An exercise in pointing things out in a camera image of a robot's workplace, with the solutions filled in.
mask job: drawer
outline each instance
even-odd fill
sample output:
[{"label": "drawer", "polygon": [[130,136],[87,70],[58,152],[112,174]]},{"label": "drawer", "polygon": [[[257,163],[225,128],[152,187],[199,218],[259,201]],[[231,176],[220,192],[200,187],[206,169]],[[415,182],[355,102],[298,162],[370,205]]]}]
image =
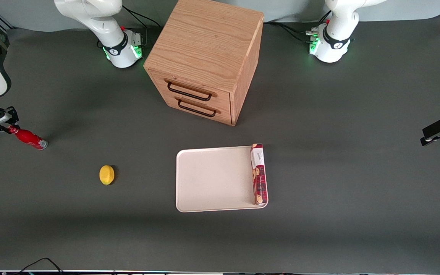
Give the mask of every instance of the drawer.
[{"label": "drawer", "polygon": [[168,106],[210,120],[231,124],[229,93],[213,92],[204,87],[181,83],[165,73],[154,70],[149,70],[148,73]]}]

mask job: red bottle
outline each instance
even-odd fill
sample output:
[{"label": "red bottle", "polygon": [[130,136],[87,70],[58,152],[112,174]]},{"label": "red bottle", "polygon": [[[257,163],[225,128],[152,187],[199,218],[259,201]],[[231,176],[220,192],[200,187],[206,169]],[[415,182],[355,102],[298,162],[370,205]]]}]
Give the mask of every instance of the red bottle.
[{"label": "red bottle", "polygon": [[45,148],[47,148],[47,145],[49,144],[47,141],[44,141],[41,137],[37,136],[36,134],[33,134],[28,130],[18,129],[13,125],[10,125],[8,127],[8,130],[11,134],[14,134],[21,142],[29,144],[33,146],[33,148],[35,149],[44,150]]}]

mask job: cookie package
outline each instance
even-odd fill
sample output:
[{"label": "cookie package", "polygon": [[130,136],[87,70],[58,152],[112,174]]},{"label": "cookie package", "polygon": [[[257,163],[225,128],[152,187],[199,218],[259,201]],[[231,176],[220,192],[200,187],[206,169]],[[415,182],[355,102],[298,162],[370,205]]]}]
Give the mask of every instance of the cookie package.
[{"label": "cookie package", "polygon": [[262,144],[252,144],[252,185],[254,188],[254,204],[267,204],[266,170],[264,167],[264,150]]}]

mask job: green indicator light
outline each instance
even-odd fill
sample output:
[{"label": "green indicator light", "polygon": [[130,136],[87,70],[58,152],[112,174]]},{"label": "green indicator light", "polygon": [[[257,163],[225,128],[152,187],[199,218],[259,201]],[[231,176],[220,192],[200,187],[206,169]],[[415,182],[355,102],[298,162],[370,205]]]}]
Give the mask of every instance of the green indicator light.
[{"label": "green indicator light", "polygon": [[135,55],[135,57],[137,59],[142,57],[142,47],[140,46],[134,46],[134,45],[130,45],[131,49],[133,50],[133,54]]},{"label": "green indicator light", "polygon": [[104,51],[105,54],[106,54],[106,59],[110,60],[110,56],[108,56],[108,52],[106,52],[105,47],[103,47],[103,51]]},{"label": "green indicator light", "polygon": [[315,41],[313,41],[311,43],[310,50],[309,50],[310,54],[314,54],[316,52],[316,50],[318,48],[319,41],[320,41],[320,39],[317,38]]}]

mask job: wooden cabinet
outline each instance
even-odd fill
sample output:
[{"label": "wooden cabinet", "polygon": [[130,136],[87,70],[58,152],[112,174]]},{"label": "wooden cabinet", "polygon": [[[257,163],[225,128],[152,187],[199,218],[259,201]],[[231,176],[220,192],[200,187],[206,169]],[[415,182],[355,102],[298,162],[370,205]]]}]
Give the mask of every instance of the wooden cabinet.
[{"label": "wooden cabinet", "polygon": [[259,59],[261,12],[179,0],[144,68],[170,107],[234,126]]}]

